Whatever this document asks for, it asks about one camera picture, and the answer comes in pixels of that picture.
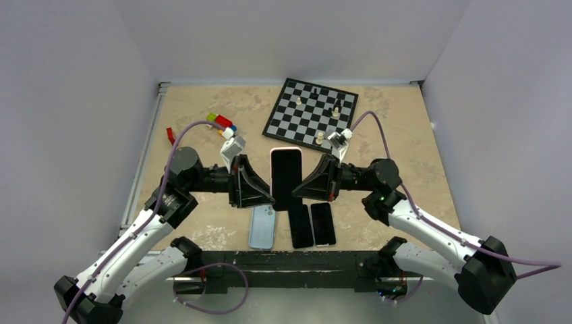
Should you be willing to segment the light blue phone case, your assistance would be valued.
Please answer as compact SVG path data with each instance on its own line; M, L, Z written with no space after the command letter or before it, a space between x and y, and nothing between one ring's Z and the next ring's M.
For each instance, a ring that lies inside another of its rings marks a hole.
M275 210L271 205L252 209L248 246L257 250L271 250L275 236Z

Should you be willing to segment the black phone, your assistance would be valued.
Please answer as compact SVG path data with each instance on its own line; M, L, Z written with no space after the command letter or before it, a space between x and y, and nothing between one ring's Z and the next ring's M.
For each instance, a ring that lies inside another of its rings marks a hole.
M308 207L300 205L288 210L288 218L294 249L312 247L314 237Z

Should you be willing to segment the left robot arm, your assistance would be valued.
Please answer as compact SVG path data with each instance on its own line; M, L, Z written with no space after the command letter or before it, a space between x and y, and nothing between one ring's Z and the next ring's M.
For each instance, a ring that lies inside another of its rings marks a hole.
M173 275L192 276L205 269L201 248L183 236L142 262L198 206L195 192L226 193L229 204L238 209L275 202L246 155L234 156L224 167L204 167L195 149L174 149L160 186L130 228L89 268L75 277L64 275L55 284L63 322L118 323L144 290Z

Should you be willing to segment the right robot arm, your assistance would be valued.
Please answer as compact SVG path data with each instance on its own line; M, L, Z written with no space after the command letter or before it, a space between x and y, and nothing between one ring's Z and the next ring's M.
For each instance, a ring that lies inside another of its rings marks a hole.
M517 281L503 242L494 236L483 240L429 215L398 190L401 184L392 159L375 159L368 167L356 167L324 154L292 195L331 202L340 190L366 191L362 204L370 218L426 245L419 248L393 238L378 258L384 273L404 270L440 281L475 311L492 314Z

